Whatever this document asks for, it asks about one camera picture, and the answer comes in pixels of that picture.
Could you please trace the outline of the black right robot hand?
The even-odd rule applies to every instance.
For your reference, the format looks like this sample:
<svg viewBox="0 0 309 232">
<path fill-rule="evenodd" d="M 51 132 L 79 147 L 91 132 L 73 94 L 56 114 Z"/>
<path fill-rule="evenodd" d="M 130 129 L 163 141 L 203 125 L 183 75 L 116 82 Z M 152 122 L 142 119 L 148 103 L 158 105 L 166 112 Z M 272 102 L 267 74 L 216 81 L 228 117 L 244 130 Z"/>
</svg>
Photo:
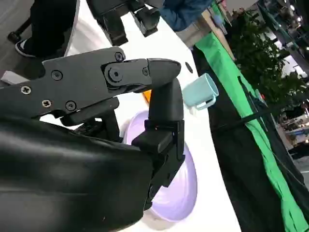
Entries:
<svg viewBox="0 0 309 232">
<path fill-rule="evenodd" d="M 110 47 L 43 62 L 0 90 L 0 229 L 109 232 L 139 221 L 185 160 L 181 64 Z M 118 96 L 151 91 L 145 130 L 120 142 Z"/>
</svg>

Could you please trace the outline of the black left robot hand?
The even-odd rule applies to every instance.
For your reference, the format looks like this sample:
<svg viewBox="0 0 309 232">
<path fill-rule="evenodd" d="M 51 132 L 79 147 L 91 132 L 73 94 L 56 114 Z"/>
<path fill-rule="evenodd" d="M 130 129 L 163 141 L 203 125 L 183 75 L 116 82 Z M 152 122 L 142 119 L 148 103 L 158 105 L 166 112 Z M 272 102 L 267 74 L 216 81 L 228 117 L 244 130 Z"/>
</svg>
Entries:
<svg viewBox="0 0 309 232">
<path fill-rule="evenodd" d="M 131 13 L 136 25 L 147 37 L 157 32 L 162 0 L 88 0 L 87 5 L 113 46 L 128 42 L 122 16 Z"/>
</svg>

